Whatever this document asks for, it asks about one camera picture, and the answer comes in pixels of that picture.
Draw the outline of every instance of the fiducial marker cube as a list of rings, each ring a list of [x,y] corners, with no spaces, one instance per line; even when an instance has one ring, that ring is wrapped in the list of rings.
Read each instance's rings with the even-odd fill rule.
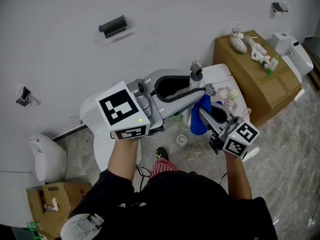
[[[95,101],[116,140],[148,135],[150,121],[124,81],[101,94]]]
[[[228,135],[222,150],[242,157],[259,134],[252,123],[244,121]]]

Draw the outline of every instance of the red checkered shorts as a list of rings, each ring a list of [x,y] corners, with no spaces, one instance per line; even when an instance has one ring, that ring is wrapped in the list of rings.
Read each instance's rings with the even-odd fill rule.
[[[178,171],[178,167],[174,163],[160,157],[155,162],[149,179],[151,179],[159,173],[169,171]]]

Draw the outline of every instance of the black t-shirt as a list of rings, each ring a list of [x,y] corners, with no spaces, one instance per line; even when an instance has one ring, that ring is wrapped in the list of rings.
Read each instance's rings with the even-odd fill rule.
[[[143,238],[273,240],[277,234],[262,197],[234,202],[213,180],[183,171],[165,171],[134,193],[130,180],[108,170],[70,217],[98,214],[97,239]]]

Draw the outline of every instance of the toilet paper holder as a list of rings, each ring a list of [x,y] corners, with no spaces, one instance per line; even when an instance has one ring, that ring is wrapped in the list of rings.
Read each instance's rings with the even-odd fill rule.
[[[34,97],[31,94],[31,91],[23,86],[18,89],[15,103],[26,107],[28,104],[30,104],[31,106],[39,106],[41,101]]]
[[[99,31],[104,33],[105,38],[110,38],[122,31],[126,30],[127,22],[122,15],[119,18],[111,20],[99,26]]]

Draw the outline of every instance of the blue cloth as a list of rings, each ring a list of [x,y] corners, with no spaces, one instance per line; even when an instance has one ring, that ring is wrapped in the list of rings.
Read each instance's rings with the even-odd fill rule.
[[[212,107],[209,95],[205,94],[197,103],[194,104],[194,107],[192,109],[190,130],[194,135],[205,134],[208,130],[199,117],[200,107],[204,108],[208,113],[211,114]]]

